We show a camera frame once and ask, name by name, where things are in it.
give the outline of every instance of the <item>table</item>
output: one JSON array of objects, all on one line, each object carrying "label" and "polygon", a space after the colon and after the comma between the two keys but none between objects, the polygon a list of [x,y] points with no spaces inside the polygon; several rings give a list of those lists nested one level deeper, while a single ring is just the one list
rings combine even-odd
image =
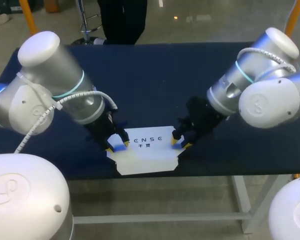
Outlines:
[{"label": "table", "polygon": [[[116,119],[127,119],[128,128],[142,128],[176,125],[177,117],[187,113],[189,97],[204,96],[234,63],[238,52],[250,44],[70,46],[69,50],[97,89],[115,100],[119,108]],[[0,83],[11,82],[20,70],[17,52],[12,54]],[[31,138],[23,153],[52,162],[67,180],[122,178],[106,153],[88,137],[89,133],[66,113],[57,112],[49,129]],[[18,133],[0,129],[0,153],[12,153],[21,139]],[[77,217],[75,222],[242,219],[243,231],[251,233],[268,211],[276,190],[293,173],[300,173],[300,119],[265,130],[250,127],[235,115],[183,152],[174,171],[125,178],[234,176],[240,213],[93,216]],[[272,175],[252,208],[242,175]]]}]

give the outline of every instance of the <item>metal table frame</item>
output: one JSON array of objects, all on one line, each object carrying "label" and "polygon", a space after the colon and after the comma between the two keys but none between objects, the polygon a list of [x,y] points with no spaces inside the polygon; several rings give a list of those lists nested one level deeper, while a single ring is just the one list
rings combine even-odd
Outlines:
[{"label": "metal table frame", "polygon": [[287,184],[290,179],[291,174],[269,175],[261,192],[251,206],[244,177],[232,176],[233,187],[240,212],[75,216],[74,224],[242,220],[243,233],[252,234],[267,215],[276,193]]}]

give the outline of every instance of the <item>white cable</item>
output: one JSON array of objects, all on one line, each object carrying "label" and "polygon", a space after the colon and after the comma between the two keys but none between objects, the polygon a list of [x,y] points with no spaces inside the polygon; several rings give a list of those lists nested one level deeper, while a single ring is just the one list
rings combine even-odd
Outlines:
[{"label": "white cable", "polygon": [[295,7],[296,7],[297,1],[298,1],[298,0],[294,0],[294,4],[293,4],[293,6],[292,6],[292,8],[291,8],[291,10],[290,10],[290,12],[289,12],[289,14],[288,14],[288,16],[287,16],[286,19],[285,19],[284,27],[283,27],[283,32],[284,32],[284,33],[286,32],[286,28],[287,28],[287,25],[288,25],[289,18],[290,18],[290,16],[291,16],[293,10],[294,10]]},{"label": "white cable", "polygon": [[[57,103],[62,105],[65,102],[71,100],[71,99],[76,99],[76,98],[81,98],[81,97],[87,97],[87,96],[91,96],[91,95],[99,95],[104,97],[105,99],[107,99],[111,105],[111,108],[114,110],[117,110],[118,107],[115,104],[115,102],[112,100],[111,97],[109,97],[107,94],[105,94],[102,91],[87,91],[87,92],[79,92],[70,96],[66,96],[65,98],[62,98],[61,100],[59,100]],[[44,120],[46,119],[46,117],[53,111],[56,109],[57,106],[53,105],[51,107],[49,107],[40,117],[39,119],[36,121],[36,123],[33,125],[33,127],[29,130],[29,132],[25,135],[25,137],[23,138],[23,140],[21,141],[21,143],[19,144],[19,146],[16,148],[16,150],[14,151],[15,154],[20,153],[20,151],[25,147],[26,143],[29,141],[29,139],[31,138],[31,136],[34,134],[35,130],[37,129],[37,127],[39,127]]]},{"label": "white cable", "polygon": [[258,82],[260,79],[262,79],[262,78],[264,78],[265,76],[271,74],[273,71],[276,71],[276,70],[278,70],[278,69],[285,69],[285,68],[291,67],[291,66],[293,67],[293,65],[291,65],[291,64],[286,64],[286,63],[284,63],[284,64],[279,64],[279,65],[276,65],[276,66],[271,66],[271,67],[269,67],[267,70],[265,70],[265,71],[261,72],[259,75],[257,75],[257,76],[255,77],[255,79],[254,79],[254,82],[255,82],[255,83]]},{"label": "white cable", "polygon": [[263,54],[265,55],[267,58],[269,59],[272,59],[273,61],[277,62],[278,64],[286,64],[285,67],[283,67],[284,69],[286,69],[289,73],[295,73],[297,70],[296,68],[285,62],[283,59],[281,59],[280,57],[278,57],[277,55],[271,53],[271,52],[268,52],[266,50],[262,50],[262,49],[259,49],[259,48],[255,48],[255,47],[247,47],[247,48],[244,48],[242,49],[239,53],[238,53],[238,56],[237,56],[237,59],[239,59],[241,57],[242,54],[245,54],[245,53],[257,53],[257,54]]}]

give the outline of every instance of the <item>orange pole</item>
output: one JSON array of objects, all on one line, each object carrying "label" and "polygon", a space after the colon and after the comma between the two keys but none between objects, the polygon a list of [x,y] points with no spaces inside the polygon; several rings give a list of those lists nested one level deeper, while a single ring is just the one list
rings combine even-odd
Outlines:
[{"label": "orange pole", "polygon": [[36,24],[35,24],[34,17],[32,16],[32,13],[31,13],[31,10],[30,10],[30,7],[29,7],[28,0],[19,0],[19,2],[20,2],[20,6],[22,8],[25,20],[28,24],[30,35],[31,36],[35,35],[38,31],[37,31],[37,27],[36,27]]},{"label": "orange pole", "polygon": [[[292,35],[292,32],[297,23],[299,14],[300,14],[300,0],[296,0],[295,6],[293,7],[293,9],[291,11],[291,14],[289,16],[288,22],[287,22],[287,24],[285,26],[285,30],[284,30],[284,33],[289,37],[291,37],[291,35]],[[300,174],[298,174],[298,173],[293,174],[293,178],[294,179],[300,178]]]}]

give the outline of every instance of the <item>table leg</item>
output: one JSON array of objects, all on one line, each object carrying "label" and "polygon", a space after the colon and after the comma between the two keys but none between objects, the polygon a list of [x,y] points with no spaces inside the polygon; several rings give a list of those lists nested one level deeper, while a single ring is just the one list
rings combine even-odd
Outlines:
[{"label": "table leg", "polygon": [[239,211],[247,213],[251,209],[250,199],[248,196],[245,180],[243,176],[231,176],[236,201],[238,203]]},{"label": "table leg", "polygon": [[252,234],[266,217],[277,192],[288,183],[291,174],[269,175],[261,192],[250,209],[251,219],[242,221],[244,234]]}]

